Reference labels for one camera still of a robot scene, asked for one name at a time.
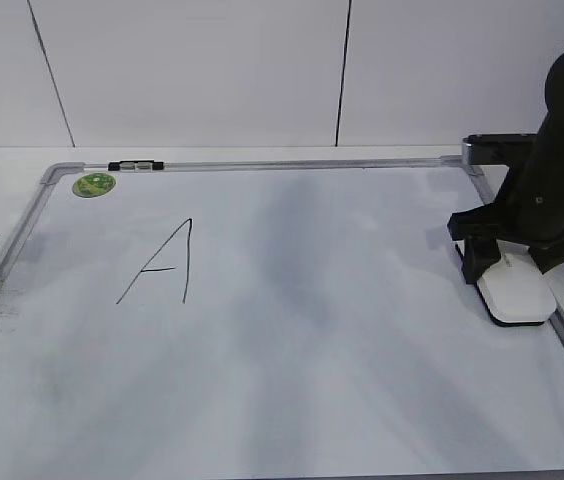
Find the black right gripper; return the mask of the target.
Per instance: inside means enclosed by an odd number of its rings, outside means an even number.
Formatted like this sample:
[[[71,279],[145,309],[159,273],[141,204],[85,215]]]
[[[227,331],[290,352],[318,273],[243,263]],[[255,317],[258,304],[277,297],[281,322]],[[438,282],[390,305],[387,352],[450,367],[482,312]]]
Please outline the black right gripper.
[[[545,274],[564,263],[564,179],[525,179],[509,172],[492,202],[451,215],[447,228],[466,284],[501,260],[497,240],[529,246]]]

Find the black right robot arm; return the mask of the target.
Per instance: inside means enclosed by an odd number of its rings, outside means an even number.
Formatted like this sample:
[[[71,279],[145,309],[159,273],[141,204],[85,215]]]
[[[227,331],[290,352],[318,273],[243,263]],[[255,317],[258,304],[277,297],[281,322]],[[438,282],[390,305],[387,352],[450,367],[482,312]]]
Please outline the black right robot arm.
[[[499,242],[525,245],[546,273],[564,263],[564,53],[547,74],[546,116],[535,134],[472,134],[470,166],[504,165],[493,201],[451,215],[450,236],[464,244],[462,274],[476,283],[501,258]]]

